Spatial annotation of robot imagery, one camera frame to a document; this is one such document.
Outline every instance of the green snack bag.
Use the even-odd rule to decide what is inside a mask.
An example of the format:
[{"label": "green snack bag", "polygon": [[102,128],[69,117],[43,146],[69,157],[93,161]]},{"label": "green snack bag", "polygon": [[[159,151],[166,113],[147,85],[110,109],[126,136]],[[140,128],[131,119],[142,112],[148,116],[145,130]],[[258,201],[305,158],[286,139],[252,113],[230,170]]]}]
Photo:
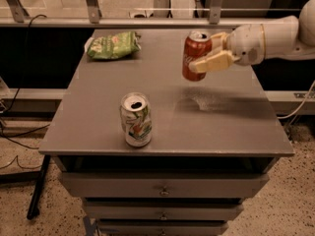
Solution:
[{"label": "green snack bag", "polygon": [[140,49],[136,33],[127,31],[94,39],[87,53],[93,59],[119,59]]}]

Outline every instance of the black metal leg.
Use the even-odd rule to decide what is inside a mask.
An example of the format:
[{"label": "black metal leg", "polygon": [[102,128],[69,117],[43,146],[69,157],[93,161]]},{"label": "black metal leg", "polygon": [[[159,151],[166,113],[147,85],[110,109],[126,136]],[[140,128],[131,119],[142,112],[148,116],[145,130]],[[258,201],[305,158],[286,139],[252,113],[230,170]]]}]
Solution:
[{"label": "black metal leg", "polygon": [[34,217],[39,215],[38,202],[39,202],[41,191],[44,185],[45,176],[46,176],[48,166],[49,166],[49,161],[50,161],[50,155],[46,155],[43,159],[43,162],[42,162],[39,174],[38,174],[38,178],[36,181],[35,189],[32,194],[31,204],[30,204],[30,208],[29,208],[29,212],[27,216],[28,220],[31,220]]}]

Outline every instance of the drawer handle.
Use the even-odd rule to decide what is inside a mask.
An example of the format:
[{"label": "drawer handle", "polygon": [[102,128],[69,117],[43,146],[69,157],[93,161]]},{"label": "drawer handle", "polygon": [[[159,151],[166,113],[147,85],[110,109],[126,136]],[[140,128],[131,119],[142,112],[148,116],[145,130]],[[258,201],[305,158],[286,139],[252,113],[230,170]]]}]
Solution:
[{"label": "drawer handle", "polygon": [[159,219],[162,221],[167,221],[167,216],[165,215],[165,213],[163,213]]},{"label": "drawer handle", "polygon": [[163,190],[160,191],[159,195],[162,197],[168,197],[169,192],[166,190],[166,188],[163,188]]}]

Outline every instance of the drawer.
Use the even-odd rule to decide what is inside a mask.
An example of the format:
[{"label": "drawer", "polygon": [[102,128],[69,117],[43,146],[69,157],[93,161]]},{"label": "drawer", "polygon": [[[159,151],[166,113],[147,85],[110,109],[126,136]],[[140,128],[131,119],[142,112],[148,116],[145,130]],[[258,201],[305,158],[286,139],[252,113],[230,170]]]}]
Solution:
[{"label": "drawer", "polygon": [[74,197],[89,198],[251,198],[267,174],[62,173]]},{"label": "drawer", "polygon": [[227,229],[224,222],[155,222],[142,220],[98,220],[99,230],[108,235],[146,236],[212,236],[222,235]]},{"label": "drawer", "polygon": [[133,199],[103,202],[84,201],[89,217],[151,220],[233,220],[243,205],[208,204],[199,200]]}]

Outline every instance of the desk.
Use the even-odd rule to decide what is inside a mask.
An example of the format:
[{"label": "desk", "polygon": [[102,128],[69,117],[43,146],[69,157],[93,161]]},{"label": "desk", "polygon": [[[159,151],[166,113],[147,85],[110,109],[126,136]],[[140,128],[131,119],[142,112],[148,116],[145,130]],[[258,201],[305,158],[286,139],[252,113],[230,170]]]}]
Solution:
[{"label": "desk", "polygon": [[[182,78],[189,31],[139,29],[142,50],[119,61],[84,55],[40,146],[103,232],[220,235],[277,160],[293,156],[251,67]],[[121,129],[120,100],[131,91],[152,107],[153,138],[141,148]]]}]

